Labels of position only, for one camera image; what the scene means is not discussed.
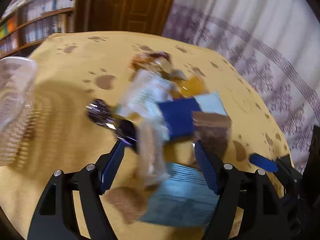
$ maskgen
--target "table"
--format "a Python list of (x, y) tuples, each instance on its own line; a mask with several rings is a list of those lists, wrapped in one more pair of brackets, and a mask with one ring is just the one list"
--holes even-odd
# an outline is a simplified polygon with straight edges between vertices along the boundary
[[(259, 95), (217, 52), (167, 38), (129, 32), (54, 34), (30, 56), (38, 62), (35, 109), (17, 160), (0, 167), (0, 205), (15, 228), (27, 238), (39, 197), (52, 173), (79, 171), (108, 153), (115, 143), (111, 131), (89, 121), (85, 105), (102, 98), (114, 106), (130, 85), (127, 69), (134, 54), (163, 50), (172, 55), (174, 68), (187, 76), (201, 72), (209, 91), (219, 93), (233, 121), (224, 162), (254, 172), (248, 156), (257, 152), (269, 159), (289, 154), (289, 147)], [(190, 142), (168, 144), (166, 161), (186, 164)], [(137, 155), (129, 149), (112, 187), (135, 185)], [(269, 174), (279, 195), (283, 188)], [(89, 237), (74, 193), (80, 232)], [(126, 225), (121, 214), (101, 197), (103, 207), (119, 240), (200, 239), (201, 228), (171, 228), (136, 222)], [(239, 225), (241, 210), (234, 225)]]

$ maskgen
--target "curtain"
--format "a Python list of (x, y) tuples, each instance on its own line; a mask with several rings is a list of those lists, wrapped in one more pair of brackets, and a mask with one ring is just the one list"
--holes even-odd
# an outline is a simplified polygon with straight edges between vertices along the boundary
[(305, 0), (174, 0), (163, 36), (228, 59), (264, 100), (303, 172), (320, 119), (320, 24)]

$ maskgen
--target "paw print pattern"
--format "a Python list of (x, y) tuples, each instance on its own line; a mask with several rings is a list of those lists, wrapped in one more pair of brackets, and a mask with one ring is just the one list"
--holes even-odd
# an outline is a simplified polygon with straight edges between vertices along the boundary
[[(107, 72), (107, 70), (105, 70), (104, 68), (101, 68), (100, 69), (101, 72)], [(93, 71), (88, 71), (88, 74), (90, 75), (96, 75), (95, 72)], [(104, 90), (111, 90), (113, 89), (113, 81), (116, 77), (113, 76), (113, 75), (100, 75), (98, 77), (96, 77), (94, 79), (94, 84), (98, 87), (98, 88), (101, 88), (101, 89), (104, 89)], [(83, 83), (92, 83), (91, 80), (89, 79), (83, 79), (82, 80)], [(94, 92), (94, 89), (92, 88), (88, 88), (87, 90), (85, 90), (86, 93), (92, 93)]]

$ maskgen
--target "plastic bag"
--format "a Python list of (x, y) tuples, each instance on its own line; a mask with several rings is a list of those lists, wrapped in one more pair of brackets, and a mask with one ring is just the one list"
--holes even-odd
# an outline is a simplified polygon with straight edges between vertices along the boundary
[(137, 113), (144, 118), (153, 118), (157, 116), (157, 102), (172, 100), (169, 91), (172, 82), (163, 79), (157, 72), (140, 69), (127, 90), (126, 94), (120, 100), (120, 105), (116, 114), (128, 117), (131, 113)]
[(169, 178), (163, 159), (163, 127), (159, 120), (144, 119), (138, 131), (139, 171), (144, 187)]

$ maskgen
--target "door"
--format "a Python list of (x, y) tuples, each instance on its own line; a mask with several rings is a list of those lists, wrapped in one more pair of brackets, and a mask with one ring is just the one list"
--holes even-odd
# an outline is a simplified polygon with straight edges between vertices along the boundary
[(104, 30), (161, 35), (173, 0), (103, 0)]

